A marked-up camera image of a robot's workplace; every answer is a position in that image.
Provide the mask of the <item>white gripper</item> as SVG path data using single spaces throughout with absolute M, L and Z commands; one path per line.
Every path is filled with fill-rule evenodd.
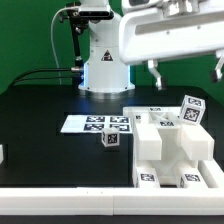
M 195 13 L 169 15 L 167 6 L 132 6 L 122 0 L 124 16 L 119 27 L 119 53 L 129 65 L 148 61 L 158 90 L 164 88 L 157 61 L 215 53 L 213 83 L 222 80 L 224 66 L 224 0 L 196 0 Z

